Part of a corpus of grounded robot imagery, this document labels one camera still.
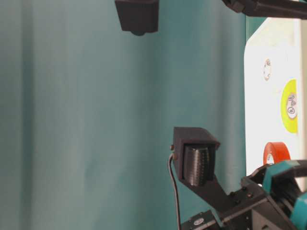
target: sticker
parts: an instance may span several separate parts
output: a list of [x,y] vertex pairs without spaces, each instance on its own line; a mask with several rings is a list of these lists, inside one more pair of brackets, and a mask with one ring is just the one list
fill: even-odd
[[273,158],[272,154],[268,154],[267,164],[274,164],[274,158]]
[[284,127],[290,133],[297,133],[297,94],[295,79],[290,80],[283,90],[281,115]]
[[196,221],[194,221],[194,225],[195,226],[201,225],[204,221],[205,221],[204,218],[199,218]]
[[294,119],[297,116],[297,109],[296,109],[296,93],[290,94],[288,97],[288,103],[287,103],[287,112],[288,117],[290,119]]

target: red tape roll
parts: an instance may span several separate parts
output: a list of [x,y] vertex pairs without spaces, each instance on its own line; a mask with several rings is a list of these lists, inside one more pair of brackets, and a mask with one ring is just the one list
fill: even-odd
[[277,164],[290,159],[289,150],[283,142],[269,142],[266,144],[263,153],[263,164]]

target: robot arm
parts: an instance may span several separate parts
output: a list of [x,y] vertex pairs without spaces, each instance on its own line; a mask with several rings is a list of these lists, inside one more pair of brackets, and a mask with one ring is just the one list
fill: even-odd
[[292,0],[222,0],[237,13],[251,17],[307,19],[307,4]]

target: curtain fold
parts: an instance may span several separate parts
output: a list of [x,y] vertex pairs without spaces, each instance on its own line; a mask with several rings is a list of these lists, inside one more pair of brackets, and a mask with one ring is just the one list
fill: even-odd
[[[122,32],[112,0],[0,7],[0,229],[176,228],[174,126],[222,143],[227,192],[245,175],[245,17],[161,0],[159,32]],[[182,220],[208,207],[179,185]]]

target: gray cable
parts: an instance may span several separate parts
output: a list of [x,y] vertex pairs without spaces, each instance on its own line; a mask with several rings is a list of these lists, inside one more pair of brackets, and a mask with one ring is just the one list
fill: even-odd
[[180,210],[179,210],[179,198],[178,198],[178,189],[176,185],[176,181],[173,175],[173,170],[172,170],[172,160],[173,160],[173,154],[171,154],[168,158],[168,172],[169,175],[172,179],[172,184],[173,184],[173,189],[174,189],[174,195],[175,195],[175,202],[176,202],[176,214],[177,214],[177,229],[181,230],[181,221],[180,221]]

